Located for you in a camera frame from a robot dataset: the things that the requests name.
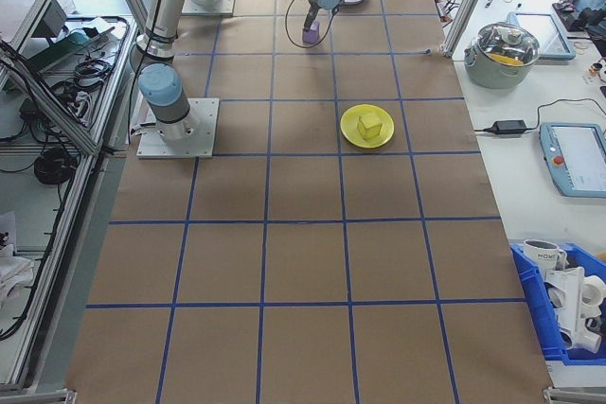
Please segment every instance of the pot handle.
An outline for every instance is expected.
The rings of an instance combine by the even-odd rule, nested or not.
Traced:
[[[518,73],[520,73],[520,70],[519,70],[519,68],[516,68],[514,66],[507,66],[507,67],[501,66],[499,68],[499,73],[501,73],[503,76],[506,76],[508,78],[515,78],[516,76],[518,76]]]
[[[472,47],[465,48],[464,61],[467,66],[475,65],[475,50]]]

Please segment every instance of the cooking pot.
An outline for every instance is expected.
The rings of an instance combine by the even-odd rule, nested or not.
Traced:
[[[465,49],[465,69],[470,78],[490,89],[519,84],[538,59],[538,40],[523,28],[507,23],[482,27]]]

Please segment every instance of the blue plastic bin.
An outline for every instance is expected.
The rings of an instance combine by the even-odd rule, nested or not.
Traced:
[[[560,247],[568,253],[569,260],[576,261],[578,266],[585,269],[585,276],[597,275],[606,281],[606,263],[573,243],[564,243]],[[556,313],[547,296],[539,268],[524,255],[521,244],[512,244],[511,250],[545,359],[561,360],[569,365],[606,365],[606,340],[602,341],[595,354],[584,349],[567,350],[564,347]],[[606,314],[606,304],[602,303],[600,308],[602,314]]]

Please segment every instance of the tablet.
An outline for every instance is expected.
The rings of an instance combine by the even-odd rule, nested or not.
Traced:
[[[539,59],[570,61],[577,55],[554,13],[512,11],[508,23],[530,32],[539,41]]]
[[[606,198],[606,140],[599,125],[543,123],[539,137],[551,178],[564,196]]]

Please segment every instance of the white table surface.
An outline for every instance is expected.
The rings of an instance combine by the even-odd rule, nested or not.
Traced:
[[[493,0],[485,8],[486,0],[480,0],[476,5],[453,55],[475,129],[486,128],[495,120],[508,119],[523,119],[534,127],[537,107],[559,98],[590,97],[606,109],[606,98],[599,91],[606,82],[588,73],[590,65],[600,56],[587,40],[577,41],[587,49],[580,51],[582,54],[572,61],[540,61],[511,89],[487,89],[468,77],[462,61],[463,51],[480,28],[504,21],[518,4],[522,4],[519,11],[546,12],[552,11],[551,4],[557,1]],[[541,109],[541,122],[549,121],[597,123],[606,129],[606,116],[591,102],[561,102]],[[510,138],[478,134],[477,139],[511,241],[542,238],[576,243],[592,254],[606,251],[606,199],[562,196],[551,181],[538,132]],[[561,361],[548,361],[547,367],[556,387],[606,386],[604,367],[571,367]]]

